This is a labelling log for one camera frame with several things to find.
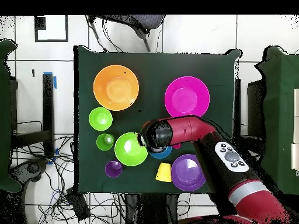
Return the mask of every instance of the dark green mat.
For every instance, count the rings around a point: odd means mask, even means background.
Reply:
[[[185,143],[171,155],[159,160],[148,155],[144,163],[123,168],[118,178],[105,174],[105,164],[114,159],[114,147],[101,151],[96,139],[102,133],[112,134],[115,140],[126,132],[138,132],[152,119],[169,117],[164,106],[167,86],[181,76],[201,79],[210,91],[210,106],[205,117],[232,133],[234,99],[234,62],[240,50],[226,55],[211,54],[118,54],[90,52],[78,47],[79,68],[79,191],[115,193],[182,193],[173,183],[155,180],[161,162],[172,163],[185,153],[194,154],[193,145]],[[113,124],[103,131],[94,130],[88,122],[89,113],[99,107],[93,95],[93,80],[108,65],[130,68],[138,78],[140,90],[136,102],[123,111],[112,111]],[[210,192],[207,184],[195,193]]]
[[[6,65],[7,56],[16,49],[16,44],[10,40],[0,40],[0,189],[12,193],[21,190],[20,184],[8,174],[11,165],[11,86],[9,69]]]
[[[265,51],[266,58],[258,65],[267,87],[263,102],[266,149],[261,165],[282,192],[299,194],[299,177],[291,169],[294,89],[299,88],[299,55],[284,54],[278,47]]]

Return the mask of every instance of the small purple bowl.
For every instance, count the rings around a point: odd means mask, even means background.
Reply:
[[[105,166],[105,173],[111,178],[116,178],[121,174],[122,168],[123,166],[118,160],[111,160]]]

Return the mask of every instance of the plastic bowl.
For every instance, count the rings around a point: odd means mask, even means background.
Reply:
[[[112,114],[104,107],[97,107],[89,114],[89,123],[97,131],[105,131],[112,125]]]
[[[137,133],[123,134],[115,142],[114,152],[117,159],[126,166],[137,166],[147,158],[146,147],[140,146],[137,141]]]
[[[112,148],[114,137],[110,134],[101,134],[96,139],[96,146],[102,151],[108,151]]]
[[[111,160],[105,166],[105,173],[111,178],[116,178],[121,174],[122,165],[118,160]]]
[[[201,117],[210,104],[210,93],[200,79],[183,76],[175,79],[167,87],[164,103],[167,112],[172,117],[185,115]]]
[[[121,65],[103,68],[93,82],[96,100],[112,111],[130,107],[135,102],[138,92],[137,77],[130,69]]]
[[[168,146],[164,151],[159,152],[159,153],[149,153],[152,157],[156,158],[156,159],[164,159],[167,156],[170,155],[171,153],[171,146]]]
[[[205,182],[203,171],[195,155],[182,155],[171,166],[171,178],[174,185],[182,191],[195,191]]]

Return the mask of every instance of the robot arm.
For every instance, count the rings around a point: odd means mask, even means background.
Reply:
[[[209,187],[222,193],[239,216],[265,224],[288,223],[289,215],[235,148],[212,126],[193,115],[154,120],[137,135],[150,152],[182,142],[194,142]]]

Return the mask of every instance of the yellow cup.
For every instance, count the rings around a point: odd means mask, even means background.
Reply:
[[[171,182],[171,165],[169,163],[161,163],[156,175],[156,180],[163,182]]]

